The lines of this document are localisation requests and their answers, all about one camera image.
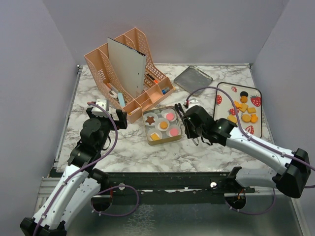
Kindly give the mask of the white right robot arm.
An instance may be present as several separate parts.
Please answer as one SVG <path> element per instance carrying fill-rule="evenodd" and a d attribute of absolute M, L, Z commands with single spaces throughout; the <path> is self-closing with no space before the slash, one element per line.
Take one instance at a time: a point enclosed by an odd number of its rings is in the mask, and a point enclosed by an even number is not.
<path fill-rule="evenodd" d="M 211 146 L 220 144 L 237 149 L 269 166 L 268 170 L 237 167 L 230 172 L 226 187 L 238 192 L 243 187 L 276 188 L 291 198 L 300 198 L 311 174 L 308 153 L 273 145 L 241 129 L 237 124 L 220 118 L 214 120 L 201 106 L 184 110 L 179 104 L 177 112 L 185 127 L 185 134 L 195 145 L 200 141 Z"/>

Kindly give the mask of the pink round macaron cookie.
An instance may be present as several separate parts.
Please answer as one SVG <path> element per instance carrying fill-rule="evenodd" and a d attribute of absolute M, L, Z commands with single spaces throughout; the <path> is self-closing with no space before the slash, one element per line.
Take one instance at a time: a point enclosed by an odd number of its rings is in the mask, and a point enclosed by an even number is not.
<path fill-rule="evenodd" d="M 179 135 L 179 130 L 177 128 L 172 128 L 169 131 L 170 136 L 178 136 Z"/>
<path fill-rule="evenodd" d="M 173 120 L 174 119 L 174 114 L 173 113 L 168 113 L 167 115 L 166 115 L 166 118 L 168 119 L 168 120 Z"/>

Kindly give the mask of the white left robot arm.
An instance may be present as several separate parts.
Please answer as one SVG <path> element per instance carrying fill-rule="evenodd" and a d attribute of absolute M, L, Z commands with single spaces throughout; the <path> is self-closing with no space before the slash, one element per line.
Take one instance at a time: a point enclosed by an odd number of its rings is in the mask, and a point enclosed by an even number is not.
<path fill-rule="evenodd" d="M 96 169 L 110 131 L 127 128 L 127 113 L 116 110 L 117 120 L 101 109 L 99 117 L 92 113 L 100 106 L 91 103 L 86 110 L 89 119 L 83 123 L 80 140 L 70 154 L 68 165 L 51 195 L 33 217 L 26 217 L 20 228 L 26 236 L 64 236 L 73 217 L 95 194 L 108 190 L 109 176 Z"/>

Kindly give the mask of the brown star cookie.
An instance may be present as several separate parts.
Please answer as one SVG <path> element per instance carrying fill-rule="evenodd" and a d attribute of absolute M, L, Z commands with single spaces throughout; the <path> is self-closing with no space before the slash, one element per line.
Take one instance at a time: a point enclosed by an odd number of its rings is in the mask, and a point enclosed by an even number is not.
<path fill-rule="evenodd" d="M 145 122 L 151 125 L 152 123 L 155 123 L 155 118 L 153 116 L 147 116 Z"/>

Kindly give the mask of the grey square tin lid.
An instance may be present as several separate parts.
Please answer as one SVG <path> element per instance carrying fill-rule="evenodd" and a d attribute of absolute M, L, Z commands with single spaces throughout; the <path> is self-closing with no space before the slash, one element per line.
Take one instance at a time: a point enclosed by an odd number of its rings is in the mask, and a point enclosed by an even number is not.
<path fill-rule="evenodd" d="M 189 93 L 203 87 L 208 87 L 212 82 L 213 78 L 211 76 L 195 66 L 189 66 L 174 79 L 175 84 Z M 204 90 L 201 89 L 193 95 L 199 96 L 203 91 Z"/>

